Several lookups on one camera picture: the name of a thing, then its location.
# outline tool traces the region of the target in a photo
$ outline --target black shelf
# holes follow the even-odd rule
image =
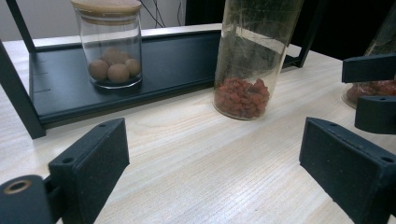
[[[30,96],[47,127],[213,86],[220,31],[143,38],[143,80],[107,90],[88,79],[80,46],[30,54]]]

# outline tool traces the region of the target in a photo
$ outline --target glass container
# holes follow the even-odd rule
[[[364,55],[388,54],[396,52],[396,3],[379,28]],[[360,96],[396,95],[396,80],[382,80],[346,84],[343,101],[356,108]]]
[[[260,119],[273,96],[303,0],[227,0],[214,107],[234,119]]]
[[[117,89],[142,79],[141,30],[136,0],[71,0],[90,82]]]

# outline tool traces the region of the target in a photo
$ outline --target black rod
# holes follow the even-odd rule
[[[16,0],[6,0],[9,10],[11,11],[12,17],[15,23],[17,23],[18,30],[20,30],[23,42],[26,45],[29,53],[35,52],[35,43],[33,43],[32,37],[29,34],[26,23],[24,22],[23,16],[21,14],[20,8],[18,7]]]
[[[300,54],[298,56],[300,61],[297,64],[295,64],[297,67],[303,67],[305,63],[306,56],[308,55],[312,43],[314,42],[315,36],[317,35],[318,28],[325,14],[328,3],[329,0],[319,0],[318,2],[317,10],[315,11],[314,17],[312,18],[308,32],[302,44]]]
[[[32,139],[46,135],[35,107],[0,40],[0,84]]]

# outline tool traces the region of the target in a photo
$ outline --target tall glass cylinder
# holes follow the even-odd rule
[[[264,116],[303,1],[226,1],[213,102],[220,113]]]

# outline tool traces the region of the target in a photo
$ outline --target screw hole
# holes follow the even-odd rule
[[[4,193],[5,194],[19,193],[21,191],[28,189],[31,185],[32,185],[32,182],[30,180],[19,180],[19,181],[16,181],[16,182],[8,185],[4,189]]]
[[[63,163],[69,163],[69,162],[72,162],[72,161],[73,161],[73,158],[66,158],[62,162]]]
[[[381,160],[383,160],[383,161],[387,161],[387,162],[394,162],[394,160],[393,160],[393,159],[391,159],[391,158],[388,158],[388,157],[381,157]]]

